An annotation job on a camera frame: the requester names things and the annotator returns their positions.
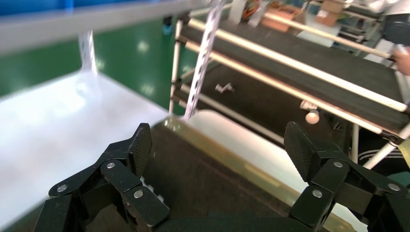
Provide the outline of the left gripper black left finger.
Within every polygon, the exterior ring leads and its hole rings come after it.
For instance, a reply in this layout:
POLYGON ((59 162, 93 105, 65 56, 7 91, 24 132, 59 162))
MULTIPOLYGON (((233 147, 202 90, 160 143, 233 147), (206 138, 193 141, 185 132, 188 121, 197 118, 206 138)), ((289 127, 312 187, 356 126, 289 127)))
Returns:
POLYGON ((84 228, 109 205, 132 228, 155 228, 170 209, 141 177, 151 154, 151 130, 141 123, 131 138, 110 144, 91 166, 49 190, 48 226, 84 228))

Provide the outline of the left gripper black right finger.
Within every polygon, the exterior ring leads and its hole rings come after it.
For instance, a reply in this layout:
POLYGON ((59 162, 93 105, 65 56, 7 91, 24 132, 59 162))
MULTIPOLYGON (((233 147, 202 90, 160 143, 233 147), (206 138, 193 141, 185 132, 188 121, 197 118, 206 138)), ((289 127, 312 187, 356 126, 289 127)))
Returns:
POLYGON ((284 146, 308 186, 289 216, 320 228, 336 203, 370 228, 406 228, 409 193, 401 184, 354 163, 335 144, 310 139, 297 122, 289 122, 284 146))

